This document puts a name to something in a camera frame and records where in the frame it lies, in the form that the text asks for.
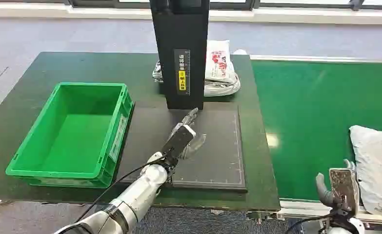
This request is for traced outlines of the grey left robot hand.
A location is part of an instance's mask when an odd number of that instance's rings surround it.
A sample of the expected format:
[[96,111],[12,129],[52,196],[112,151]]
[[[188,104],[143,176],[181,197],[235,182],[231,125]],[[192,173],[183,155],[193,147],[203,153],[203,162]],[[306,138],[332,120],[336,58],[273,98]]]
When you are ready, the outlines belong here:
[[161,149],[164,163],[169,167],[176,167],[178,161],[193,155],[206,140],[206,134],[197,133],[191,128],[198,115],[198,108],[194,108],[174,127],[167,142]]

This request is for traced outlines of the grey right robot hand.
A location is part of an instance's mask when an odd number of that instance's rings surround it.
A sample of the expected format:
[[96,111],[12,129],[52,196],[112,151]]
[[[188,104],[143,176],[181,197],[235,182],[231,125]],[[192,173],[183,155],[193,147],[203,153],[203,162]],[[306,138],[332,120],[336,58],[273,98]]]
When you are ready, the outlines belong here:
[[356,165],[348,159],[343,160],[344,168],[330,168],[330,189],[326,187],[324,175],[315,177],[319,201],[331,208],[341,209],[355,216],[360,202],[359,185],[356,178]]

